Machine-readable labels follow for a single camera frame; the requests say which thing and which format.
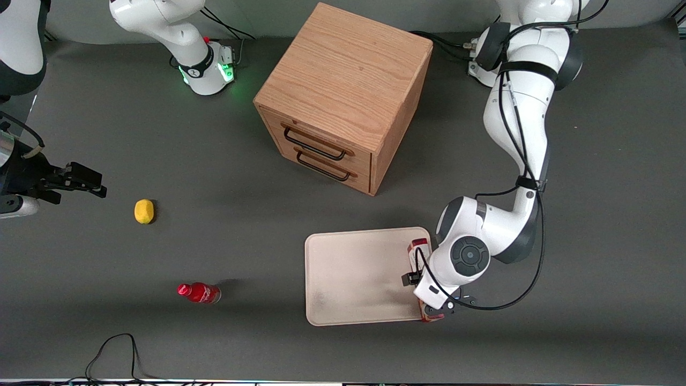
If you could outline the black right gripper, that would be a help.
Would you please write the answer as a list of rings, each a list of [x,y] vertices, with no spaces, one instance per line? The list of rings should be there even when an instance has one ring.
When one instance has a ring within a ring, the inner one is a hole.
[[[54,205],[61,203],[62,195],[47,187],[45,183],[55,183],[54,190],[85,191],[99,198],[105,198],[107,188],[102,185],[102,174],[82,164],[71,162],[65,167],[62,181],[61,168],[49,163],[44,154],[39,153],[29,159],[22,158],[29,146],[15,141],[9,159],[2,166],[2,195],[23,195],[46,201]]]

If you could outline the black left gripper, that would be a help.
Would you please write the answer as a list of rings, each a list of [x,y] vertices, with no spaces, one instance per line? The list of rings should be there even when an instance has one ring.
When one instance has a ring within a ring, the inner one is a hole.
[[[444,318],[444,311],[448,313],[456,313],[466,309],[476,309],[478,301],[471,295],[461,296],[460,298],[449,298],[444,303],[444,309],[434,308],[426,303],[422,303],[422,318]]]

